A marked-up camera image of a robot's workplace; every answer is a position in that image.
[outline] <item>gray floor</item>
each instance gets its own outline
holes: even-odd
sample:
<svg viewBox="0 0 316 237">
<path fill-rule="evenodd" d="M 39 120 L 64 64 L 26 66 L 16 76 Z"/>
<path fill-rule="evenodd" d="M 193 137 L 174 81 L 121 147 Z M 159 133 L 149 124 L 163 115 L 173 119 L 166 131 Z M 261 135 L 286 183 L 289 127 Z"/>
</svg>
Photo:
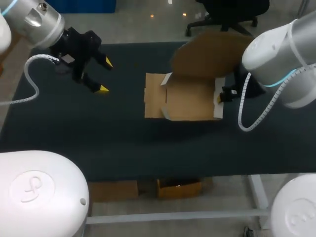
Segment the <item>gray floor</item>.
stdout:
<svg viewBox="0 0 316 237">
<path fill-rule="evenodd" d="M 258 35 L 268 29 L 281 26 L 295 19 L 300 0 L 271 0 L 267 13 L 259 17 L 258 27 L 245 26 L 252 34 Z M 307 13 L 316 9 L 311 2 Z M 66 14 L 68 26 L 79 32 L 94 30 L 103 43 L 155 42 L 188 40 L 184 37 L 186 25 L 205 16 L 205 9 L 194 0 L 118 0 L 115 14 Z M 192 30 L 193 36 L 204 28 Z M 4 74 L 0 77 L 0 100 L 12 98 L 30 47 L 20 41 L 4 62 Z M 0 107 L 0 128 L 7 107 Z M 270 199 L 277 192 L 284 175 L 264 175 L 263 182 Z M 98 203 L 93 206 L 93 215 L 116 215 L 131 213 L 153 213 L 169 211 L 198 211 L 251 208 L 253 200 L 245 177 L 215 177 L 213 187 L 205 189 L 198 198 L 175 201 L 160 201 L 150 197 L 138 200 Z M 86 236 L 240 236 L 245 225 L 254 228 L 258 223 L 253 218 L 213 219 L 194 221 L 161 221 L 134 224 L 93 225 Z"/>
</svg>

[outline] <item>dark table surface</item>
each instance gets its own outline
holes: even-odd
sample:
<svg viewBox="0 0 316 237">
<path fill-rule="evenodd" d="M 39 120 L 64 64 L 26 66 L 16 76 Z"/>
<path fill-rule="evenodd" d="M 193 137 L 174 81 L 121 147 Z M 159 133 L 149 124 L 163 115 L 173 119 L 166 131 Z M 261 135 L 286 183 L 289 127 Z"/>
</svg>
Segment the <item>dark table surface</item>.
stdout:
<svg viewBox="0 0 316 237">
<path fill-rule="evenodd" d="M 0 152 L 55 152 L 78 165 L 88 181 L 316 172 L 316 103 L 298 110 L 278 104 L 250 133 L 238 128 L 238 101 L 225 105 L 219 122 L 144 119 L 145 73 L 170 72 L 169 60 L 181 45 L 104 45 L 115 68 L 107 72 L 91 62 L 87 70 L 109 88 L 107 96 L 57 75 L 48 61 L 34 62 L 30 75 L 39 98 L 10 107 Z M 23 76 L 15 99 L 32 93 Z M 246 101 L 246 125 L 269 97 Z"/>
</svg>

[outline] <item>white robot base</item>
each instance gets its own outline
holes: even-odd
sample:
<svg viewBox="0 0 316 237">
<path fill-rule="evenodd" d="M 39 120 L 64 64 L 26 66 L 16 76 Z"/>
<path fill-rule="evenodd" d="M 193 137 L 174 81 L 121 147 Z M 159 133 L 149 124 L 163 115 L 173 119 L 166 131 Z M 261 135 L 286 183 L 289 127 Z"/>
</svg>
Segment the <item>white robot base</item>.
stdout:
<svg viewBox="0 0 316 237">
<path fill-rule="evenodd" d="M 271 228 L 275 237 L 316 236 L 316 174 L 288 182 L 272 205 Z"/>
<path fill-rule="evenodd" d="M 81 236 L 88 185 L 70 160 L 51 152 L 0 154 L 0 236 Z"/>
</svg>

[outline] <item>cardboard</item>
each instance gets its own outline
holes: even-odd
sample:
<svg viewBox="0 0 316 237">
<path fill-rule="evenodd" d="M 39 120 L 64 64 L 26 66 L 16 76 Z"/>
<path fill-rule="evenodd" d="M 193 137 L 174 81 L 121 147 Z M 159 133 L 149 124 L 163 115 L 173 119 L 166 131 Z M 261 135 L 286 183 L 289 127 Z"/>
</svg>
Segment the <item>cardboard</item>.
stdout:
<svg viewBox="0 0 316 237">
<path fill-rule="evenodd" d="M 185 180 L 174 181 L 167 184 L 166 180 L 157 180 L 157 196 L 163 199 L 193 198 L 200 195 L 202 182 L 199 179 L 186 182 Z"/>
<path fill-rule="evenodd" d="M 179 48 L 169 74 L 146 74 L 145 118 L 218 120 L 225 76 L 240 63 L 253 38 L 208 30 Z"/>
<path fill-rule="evenodd" d="M 138 197 L 136 180 L 89 182 L 90 203 L 128 200 Z"/>
</svg>

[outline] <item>blue container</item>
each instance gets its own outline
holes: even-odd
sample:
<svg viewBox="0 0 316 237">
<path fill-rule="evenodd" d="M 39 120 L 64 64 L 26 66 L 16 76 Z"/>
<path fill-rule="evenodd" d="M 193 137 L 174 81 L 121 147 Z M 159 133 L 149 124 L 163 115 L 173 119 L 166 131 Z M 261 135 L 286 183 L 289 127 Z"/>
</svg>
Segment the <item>blue container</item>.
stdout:
<svg viewBox="0 0 316 237">
<path fill-rule="evenodd" d="M 116 0 L 46 0 L 59 13 L 113 13 Z"/>
</svg>

